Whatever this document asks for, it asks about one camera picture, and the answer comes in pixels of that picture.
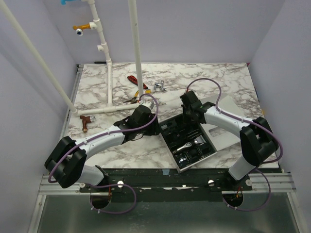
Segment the white hair clipper kit box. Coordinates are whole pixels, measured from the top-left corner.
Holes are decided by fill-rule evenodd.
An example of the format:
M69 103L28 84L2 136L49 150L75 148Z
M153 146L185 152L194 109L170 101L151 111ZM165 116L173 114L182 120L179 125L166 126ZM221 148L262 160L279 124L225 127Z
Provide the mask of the white hair clipper kit box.
M240 142L228 131L211 135L219 128L214 125L185 124L182 114L160 122L159 126L160 136L179 173Z

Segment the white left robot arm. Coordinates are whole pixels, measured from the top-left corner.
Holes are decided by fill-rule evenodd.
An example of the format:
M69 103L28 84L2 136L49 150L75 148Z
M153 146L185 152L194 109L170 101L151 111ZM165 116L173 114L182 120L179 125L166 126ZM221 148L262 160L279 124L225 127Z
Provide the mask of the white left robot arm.
M108 174L98 165L87 166L86 161L104 150L132 141L137 135L153 136L160 133L157 114L140 105L134 112L115 122L110 128L89 137L63 137L47 158L44 167L50 182L68 188L75 183L90 184L96 191L107 188Z

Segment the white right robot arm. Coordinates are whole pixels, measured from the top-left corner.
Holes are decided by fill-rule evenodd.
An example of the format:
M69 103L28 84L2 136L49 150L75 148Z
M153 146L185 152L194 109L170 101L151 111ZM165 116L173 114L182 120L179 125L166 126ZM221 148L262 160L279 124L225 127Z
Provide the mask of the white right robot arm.
M223 179L227 189L239 187L242 178L278 150L279 144L266 119L242 118L227 113L217 103L202 103L193 91L186 92L180 99L186 123L218 126L240 139L242 156L229 168L228 175Z

